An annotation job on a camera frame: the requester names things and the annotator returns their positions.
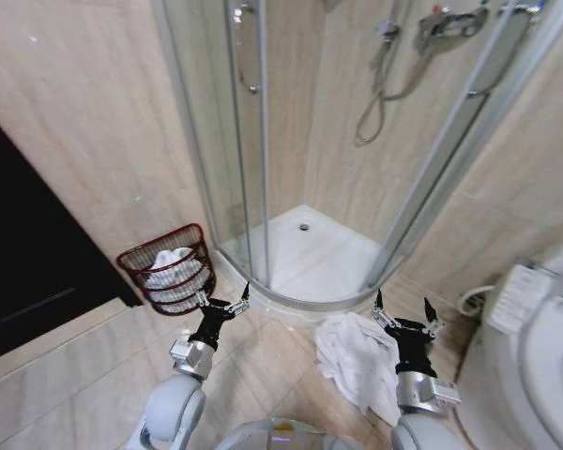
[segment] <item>tiled floor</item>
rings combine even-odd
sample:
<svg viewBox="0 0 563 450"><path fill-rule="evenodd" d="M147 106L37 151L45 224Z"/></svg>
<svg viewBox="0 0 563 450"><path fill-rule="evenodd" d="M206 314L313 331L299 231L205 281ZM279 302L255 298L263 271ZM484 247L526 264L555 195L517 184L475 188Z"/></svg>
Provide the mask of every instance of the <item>tiled floor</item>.
<svg viewBox="0 0 563 450"><path fill-rule="evenodd" d="M400 277L386 287L388 310L419 318L423 292ZM220 277L217 296L239 292ZM452 379L471 333L454 311L433 299L449 330L432 359ZM126 309L100 326L0 379L0 450L123 448L151 388L173 374L168 350L200 321L199 312L160 316ZM387 449L389 426L348 403L318 373L312 330L287 327L251 308L223 326L207 401L190 448L207 450L241 423L290 416L348 435L368 449ZM454 421L450 426L458 431Z"/></svg>

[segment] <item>wicker basket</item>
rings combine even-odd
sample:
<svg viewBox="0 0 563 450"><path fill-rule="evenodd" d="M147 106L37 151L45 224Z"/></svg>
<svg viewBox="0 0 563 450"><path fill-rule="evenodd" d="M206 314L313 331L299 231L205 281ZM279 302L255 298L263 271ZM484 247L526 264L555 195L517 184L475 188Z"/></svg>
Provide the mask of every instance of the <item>wicker basket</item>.
<svg viewBox="0 0 563 450"><path fill-rule="evenodd" d="M163 250L180 250L181 259L159 268L151 268ZM210 297L217 279L208 257L200 225L191 223L178 230L141 244L120 254L116 263L140 288L145 299L161 314L177 316L198 308L196 293Z"/></svg>

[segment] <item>black door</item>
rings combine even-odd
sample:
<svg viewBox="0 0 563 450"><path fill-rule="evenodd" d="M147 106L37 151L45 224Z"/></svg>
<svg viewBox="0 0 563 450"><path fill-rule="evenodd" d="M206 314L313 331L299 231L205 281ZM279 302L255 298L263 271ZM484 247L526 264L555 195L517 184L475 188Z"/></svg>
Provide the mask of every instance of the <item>black door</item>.
<svg viewBox="0 0 563 450"><path fill-rule="evenodd" d="M141 305L0 129L0 355L117 296Z"/></svg>

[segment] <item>wall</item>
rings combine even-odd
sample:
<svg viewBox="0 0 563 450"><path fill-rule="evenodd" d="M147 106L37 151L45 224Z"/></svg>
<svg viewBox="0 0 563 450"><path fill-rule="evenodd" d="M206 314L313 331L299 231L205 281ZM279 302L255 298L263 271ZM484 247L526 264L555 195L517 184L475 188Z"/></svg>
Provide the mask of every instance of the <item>wall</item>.
<svg viewBox="0 0 563 450"><path fill-rule="evenodd" d="M490 8L496 10L497 3ZM391 93L405 86L418 60L418 21L433 4L415 1L408 13L402 8L402 38L388 80ZM327 14L304 187L306 204L377 242L386 237L495 24L491 16L475 37L440 52L415 92L386 104L378 138L357 147L355 130L372 95L373 60L381 41L375 27L389 17L391 6L389 0L341 1ZM478 3L451 6L469 10ZM367 130L374 129L377 117L374 109Z"/></svg>
<svg viewBox="0 0 563 450"><path fill-rule="evenodd" d="M148 0L0 1L0 125L111 259L206 225Z"/></svg>
<svg viewBox="0 0 563 450"><path fill-rule="evenodd" d="M322 0L266 2L271 216L303 201L326 11Z"/></svg>
<svg viewBox="0 0 563 450"><path fill-rule="evenodd" d="M455 302L563 243L563 36L401 269Z"/></svg>

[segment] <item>white cloth on floor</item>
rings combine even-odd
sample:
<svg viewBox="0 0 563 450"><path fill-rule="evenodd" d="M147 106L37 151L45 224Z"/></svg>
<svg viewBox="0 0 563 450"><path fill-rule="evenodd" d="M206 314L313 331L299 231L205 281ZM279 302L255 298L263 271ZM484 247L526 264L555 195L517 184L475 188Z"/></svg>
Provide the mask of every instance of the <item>white cloth on floor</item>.
<svg viewBox="0 0 563 450"><path fill-rule="evenodd" d="M157 258L150 268L160 269L161 267L176 263L187 257L191 252L192 249L187 247L180 247L176 248L175 250L162 250L157 254ZM169 269L161 270L159 272L151 274L145 282L145 287L152 290L174 286L192 277L196 273L198 273L198 275L196 275L188 283L183 284L178 288L174 288L169 291L150 293L150 298L160 304L176 302L184 297L196 293L196 291L203 288L206 280L208 279L208 276L210 275L208 267L203 267L203 264L201 262L190 258L180 264L170 267ZM168 312L180 312L186 309L193 308L197 304L198 299L194 296L192 298L189 298L188 301L181 303L180 305L164 306L163 309Z"/></svg>
<svg viewBox="0 0 563 450"><path fill-rule="evenodd" d="M315 331L315 343L321 374L332 378L361 413L371 408L395 426L401 415L396 404L396 341L377 323L349 312L326 319Z"/></svg>

